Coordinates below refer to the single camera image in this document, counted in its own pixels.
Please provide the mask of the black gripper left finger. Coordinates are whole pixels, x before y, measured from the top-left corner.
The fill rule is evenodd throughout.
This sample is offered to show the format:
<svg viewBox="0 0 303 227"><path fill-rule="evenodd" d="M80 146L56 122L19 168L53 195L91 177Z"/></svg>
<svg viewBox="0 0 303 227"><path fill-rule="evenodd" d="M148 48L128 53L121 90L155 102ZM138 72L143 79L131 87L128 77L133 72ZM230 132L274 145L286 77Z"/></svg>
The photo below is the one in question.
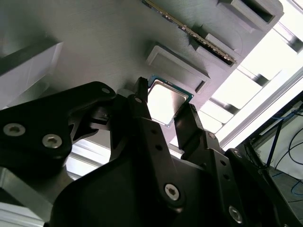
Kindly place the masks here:
<svg viewBox="0 0 303 227"><path fill-rule="evenodd" d="M124 97L101 82L2 110L0 165L35 180L61 172L72 146L99 130L110 131L114 161L128 154L169 151L147 107L148 80Z"/></svg>

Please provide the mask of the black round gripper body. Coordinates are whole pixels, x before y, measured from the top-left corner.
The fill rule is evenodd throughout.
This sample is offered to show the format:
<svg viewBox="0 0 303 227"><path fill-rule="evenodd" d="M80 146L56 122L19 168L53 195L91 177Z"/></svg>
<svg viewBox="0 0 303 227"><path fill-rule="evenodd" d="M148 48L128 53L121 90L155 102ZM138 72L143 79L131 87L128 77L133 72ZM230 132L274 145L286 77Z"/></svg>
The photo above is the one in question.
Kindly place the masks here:
<svg viewBox="0 0 303 227"><path fill-rule="evenodd" d="M52 227L209 227L227 224L218 180L228 160L208 151L197 164L168 151L128 154L67 186Z"/></svg>

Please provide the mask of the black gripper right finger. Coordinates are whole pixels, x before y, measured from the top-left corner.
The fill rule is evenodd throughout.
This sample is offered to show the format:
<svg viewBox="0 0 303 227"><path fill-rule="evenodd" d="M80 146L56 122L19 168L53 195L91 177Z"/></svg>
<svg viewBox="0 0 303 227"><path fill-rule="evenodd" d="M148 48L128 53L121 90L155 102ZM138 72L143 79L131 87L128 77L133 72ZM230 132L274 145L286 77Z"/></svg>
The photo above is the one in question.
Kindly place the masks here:
<svg viewBox="0 0 303 227"><path fill-rule="evenodd" d="M235 148L224 152L216 136L203 128L193 104L184 104L174 121L181 158L200 166L210 182L207 195L218 209L220 226L301 226L269 171Z"/></svg>

